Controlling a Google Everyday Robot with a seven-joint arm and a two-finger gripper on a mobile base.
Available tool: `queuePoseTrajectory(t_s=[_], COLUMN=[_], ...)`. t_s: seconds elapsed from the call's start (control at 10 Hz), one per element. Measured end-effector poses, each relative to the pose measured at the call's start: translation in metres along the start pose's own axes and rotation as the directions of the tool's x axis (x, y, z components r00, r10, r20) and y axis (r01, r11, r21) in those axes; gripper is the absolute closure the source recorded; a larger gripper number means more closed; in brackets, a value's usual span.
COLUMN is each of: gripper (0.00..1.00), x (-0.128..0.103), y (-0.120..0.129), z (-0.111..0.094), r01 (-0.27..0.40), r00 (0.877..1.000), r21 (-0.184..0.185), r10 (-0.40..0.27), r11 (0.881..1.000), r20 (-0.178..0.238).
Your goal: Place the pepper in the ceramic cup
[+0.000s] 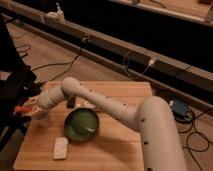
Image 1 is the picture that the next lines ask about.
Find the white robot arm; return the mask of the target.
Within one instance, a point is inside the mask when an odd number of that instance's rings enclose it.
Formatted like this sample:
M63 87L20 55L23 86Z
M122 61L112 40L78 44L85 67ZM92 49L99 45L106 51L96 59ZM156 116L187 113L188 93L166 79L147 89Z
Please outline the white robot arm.
M42 126L49 124L49 111L70 96L83 98L139 132L145 171L188 171L178 130L169 104L158 96L144 98L136 107L88 89L73 77L32 97L29 115Z

